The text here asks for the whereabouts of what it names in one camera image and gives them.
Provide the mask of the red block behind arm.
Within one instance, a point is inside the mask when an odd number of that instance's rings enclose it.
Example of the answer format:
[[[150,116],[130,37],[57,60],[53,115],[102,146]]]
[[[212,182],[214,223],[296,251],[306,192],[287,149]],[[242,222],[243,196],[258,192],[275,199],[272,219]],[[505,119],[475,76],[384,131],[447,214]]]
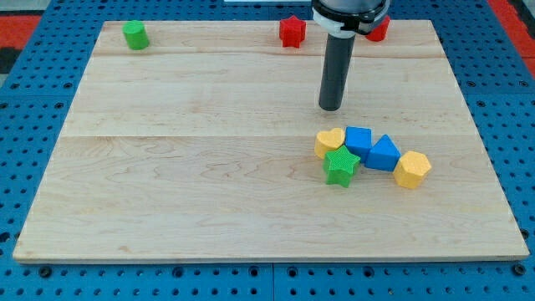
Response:
[[[383,41],[387,36],[389,25],[390,16],[386,16],[375,29],[365,36],[365,38],[372,42]]]

